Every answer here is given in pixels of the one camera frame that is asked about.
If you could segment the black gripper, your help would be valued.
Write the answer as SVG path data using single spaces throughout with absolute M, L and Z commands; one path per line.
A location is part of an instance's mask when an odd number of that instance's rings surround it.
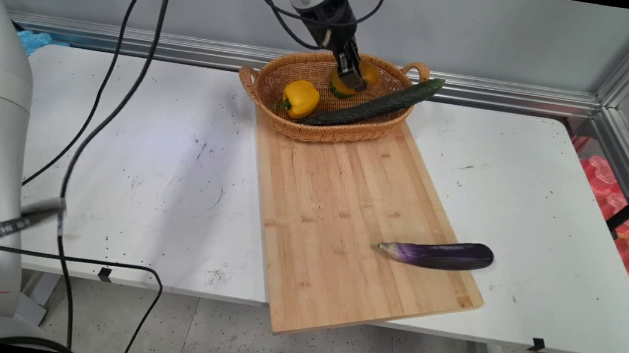
M 297 42 L 311 50 L 324 49 L 337 53 L 335 90 L 359 93 L 368 88 L 368 63 L 361 61 L 355 31 L 356 18 L 348 0 L 326 0 L 306 9 L 299 9 L 301 22 L 314 43 Z

